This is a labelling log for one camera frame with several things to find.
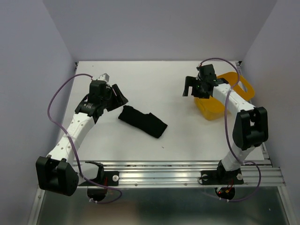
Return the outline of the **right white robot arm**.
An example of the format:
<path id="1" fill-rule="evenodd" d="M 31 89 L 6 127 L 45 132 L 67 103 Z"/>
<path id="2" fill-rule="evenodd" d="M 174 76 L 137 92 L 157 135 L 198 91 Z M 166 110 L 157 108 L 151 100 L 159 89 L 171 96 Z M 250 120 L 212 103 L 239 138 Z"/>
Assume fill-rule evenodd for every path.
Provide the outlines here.
<path id="1" fill-rule="evenodd" d="M 202 172 L 204 183 L 215 180 L 226 183 L 237 178 L 241 181 L 241 165 L 247 156 L 265 142 L 268 137 L 268 115 L 264 107 L 255 107 L 234 91 L 233 86 L 225 78 L 218 78 L 212 64 L 199 65 L 196 77 L 187 76 L 183 96 L 188 92 L 196 98 L 215 98 L 225 107 L 225 113 L 235 116 L 232 131 L 233 144 L 229 152 L 219 161 L 214 171 Z"/>

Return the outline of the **yellow plastic basket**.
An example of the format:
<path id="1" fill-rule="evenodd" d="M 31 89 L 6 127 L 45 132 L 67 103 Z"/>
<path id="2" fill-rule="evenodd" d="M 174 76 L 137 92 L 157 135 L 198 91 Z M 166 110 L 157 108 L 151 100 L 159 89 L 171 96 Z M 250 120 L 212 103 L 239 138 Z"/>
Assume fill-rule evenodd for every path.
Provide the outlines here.
<path id="1" fill-rule="evenodd" d="M 238 79 L 238 75 L 236 72 L 228 72 L 225 74 L 218 75 L 217 78 L 224 78 L 229 82 L 230 85 L 234 85 Z M 246 90 L 244 90 L 242 86 L 238 84 L 233 88 L 233 91 L 231 91 L 230 96 L 232 95 L 232 93 L 235 92 L 236 94 L 240 95 L 245 101 L 249 101 L 255 96 L 254 88 L 243 76 L 240 76 L 239 83 L 241 83 L 246 88 Z M 210 97 L 209 99 L 195 97 L 194 103 L 200 111 L 201 115 L 206 120 L 217 120 L 224 116 L 225 106 L 213 97 Z"/>

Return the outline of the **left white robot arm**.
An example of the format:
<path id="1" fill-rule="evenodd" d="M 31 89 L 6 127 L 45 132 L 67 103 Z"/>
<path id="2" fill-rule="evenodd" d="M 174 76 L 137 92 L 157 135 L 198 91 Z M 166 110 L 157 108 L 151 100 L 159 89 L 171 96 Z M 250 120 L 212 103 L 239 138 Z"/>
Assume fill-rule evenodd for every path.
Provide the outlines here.
<path id="1" fill-rule="evenodd" d="M 63 136 L 45 157 L 36 161 L 38 185 L 41 189 L 57 194 L 71 196 L 78 185 L 88 182 L 94 186 L 107 188 L 105 172 L 101 163 L 87 162 L 95 169 L 89 174 L 79 162 L 78 150 L 86 135 L 95 126 L 104 111 L 112 111 L 128 103 L 118 85 L 109 85 L 105 80 L 93 80 L 89 93 L 81 100 L 68 128 L 61 127 Z"/>

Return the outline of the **black t shirt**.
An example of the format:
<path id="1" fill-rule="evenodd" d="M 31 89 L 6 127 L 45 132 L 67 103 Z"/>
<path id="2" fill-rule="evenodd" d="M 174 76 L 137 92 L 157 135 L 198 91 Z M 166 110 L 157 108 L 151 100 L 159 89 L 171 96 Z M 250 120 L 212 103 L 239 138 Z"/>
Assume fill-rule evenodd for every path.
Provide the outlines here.
<path id="1" fill-rule="evenodd" d="M 168 127 L 167 124 L 154 114 L 144 114 L 128 105 L 123 107 L 118 119 L 157 139 L 162 136 Z"/>

